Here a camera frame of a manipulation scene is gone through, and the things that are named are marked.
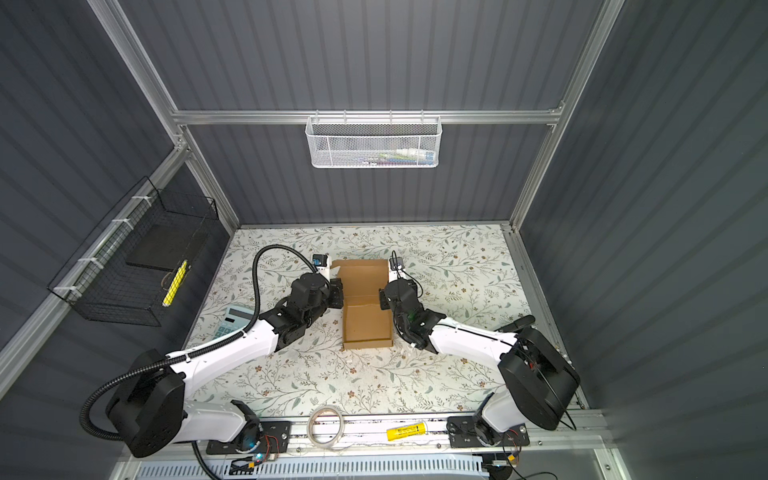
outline clear tape roll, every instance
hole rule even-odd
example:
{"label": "clear tape roll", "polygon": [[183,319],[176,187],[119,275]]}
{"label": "clear tape roll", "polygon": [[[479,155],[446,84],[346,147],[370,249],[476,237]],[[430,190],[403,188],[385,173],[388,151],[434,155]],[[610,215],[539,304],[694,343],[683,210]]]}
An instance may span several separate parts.
{"label": "clear tape roll", "polygon": [[[336,432],[336,434],[333,436],[332,439],[330,439],[328,442],[318,442],[315,438],[315,435],[312,433],[312,427],[315,425],[315,421],[317,420],[317,417],[322,415],[323,413],[332,413],[339,417],[339,431]],[[324,405],[321,407],[318,407],[315,409],[314,412],[312,412],[312,415],[310,416],[310,420],[306,423],[306,437],[312,442],[312,445],[319,447],[321,449],[331,449],[336,442],[339,441],[341,436],[344,435],[344,415],[341,414],[341,412],[335,407],[331,405]]]}

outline yellow marker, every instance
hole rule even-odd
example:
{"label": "yellow marker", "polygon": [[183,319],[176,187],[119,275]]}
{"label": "yellow marker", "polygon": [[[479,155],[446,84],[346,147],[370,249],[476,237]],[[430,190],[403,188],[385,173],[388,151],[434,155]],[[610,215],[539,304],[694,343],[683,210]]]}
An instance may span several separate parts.
{"label": "yellow marker", "polygon": [[179,267],[179,270],[176,270],[176,276],[174,276],[174,281],[171,282],[170,287],[168,288],[168,293],[166,293],[165,298],[163,298],[163,306],[170,306],[170,304],[174,301],[176,292],[179,290],[179,286],[181,285],[181,280],[184,279],[184,275],[186,273],[187,273],[187,261],[185,260]]}
{"label": "yellow marker", "polygon": [[416,425],[387,430],[386,439],[391,442],[392,440],[402,439],[411,435],[424,435],[425,433],[427,433],[426,425],[424,423],[417,423]]}

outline zip tie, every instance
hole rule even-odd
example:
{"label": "zip tie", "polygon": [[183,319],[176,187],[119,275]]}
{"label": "zip tie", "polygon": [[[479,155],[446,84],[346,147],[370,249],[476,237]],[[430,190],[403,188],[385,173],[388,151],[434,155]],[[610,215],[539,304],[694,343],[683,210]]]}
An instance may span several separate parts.
{"label": "zip tie", "polygon": [[81,297],[80,290],[78,290],[76,286],[55,286],[53,287],[53,290],[64,290],[67,292],[72,292],[72,294],[77,298]]}
{"label": "zip tie", "polygon": [[130,222],[130,221],[129,221],[129,219],[127,219],[127,218],[116,218],[116,219],[114,219],[114,220],[112,220],[112,221],[113,221],[113,222],[123,222],[123,223],[125,223],[126,225],[128,225],[128,228],[130,228],[131,230],[133,230],[133,229],[134,229],[134,226],[133,226],[133,225],[131,225],[131,222]]}
{"label": "zip tie", "polygon": [[[315,434],[312,433],[312,425],[315,424],[315,421],[317,420],[317,417],[320,416],[321,413],[330,412],[337,417],[339,417],[339,431],[336,432],[336,435],[330,439],[328,442],[318,442],[315,438]],[[309,421],[306,423],[306,437],[312,442],[312,445],[319,447],[321,449],[330,450],[331,447],[333,447],[336,442],[339,441],[341,436],[344,435],[344,416],[341,414],[338,408],[331,405],[325,405],[320,406],[315,409],[314,412],[312,412],[312,415],[310,416]]]}
{"label": "zip tie", "polygon": [[148,196],[146,196],[146,195],[143,195],[143,196],[142,195],[137,195],[137,196],[131,197],[131,198],[139,198],[139,199],[142,199],[142,200],[146,200],[147,203],[149,204],[149,206],[150,207],[152,206],[152,202],[150,202],[150,198]]}
{"label": "zip tie", "polygon": [[90,257],[90,258],[78,258],[78,262],[93,262],[96,264],[96,266],[99,268],[99,270],[104,269],[104,265],[101,264],[101,262],[98,261],[98,258],[96,257]]}

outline floral tablecloth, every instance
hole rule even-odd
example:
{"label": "floral tablecloth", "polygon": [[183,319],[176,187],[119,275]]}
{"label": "floral tablecloth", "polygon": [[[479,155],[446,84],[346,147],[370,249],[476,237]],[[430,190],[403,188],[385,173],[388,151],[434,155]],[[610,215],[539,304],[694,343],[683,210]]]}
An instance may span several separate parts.
{"label": "floral tablecloth", "polygon": [[[213,338],[231,303],[253,307],[251,263],[270,243],[308,258],[386,258],[392,249],[424,287],[427,308],[489,329],[530,313],[499,225],[329,227],[238,230],[189,346]],[[262,310],[290,289],[305,266],[290,253],[265,253],[259,264]],[[497,370],[408,346],[395,334],[388,349],[344,350],[341,311],[329,310],[298,342],[230,370],[200,388],[199,402],[240,399],[261,416],[309,415],[335,404],[349,414],[455,412],[476,409],[502,384]]]}

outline cardboard box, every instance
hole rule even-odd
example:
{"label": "cardboard box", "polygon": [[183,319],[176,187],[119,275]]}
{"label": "cardboard box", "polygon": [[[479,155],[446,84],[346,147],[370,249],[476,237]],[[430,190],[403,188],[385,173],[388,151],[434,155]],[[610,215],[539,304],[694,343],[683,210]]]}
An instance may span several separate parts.
{"label": "cardboard box", "polygon": [[336,260],[344,285],[342,340],[345,349],[392,346],[392,312],[381,310],[379,289],[389,279],[387,260]]}

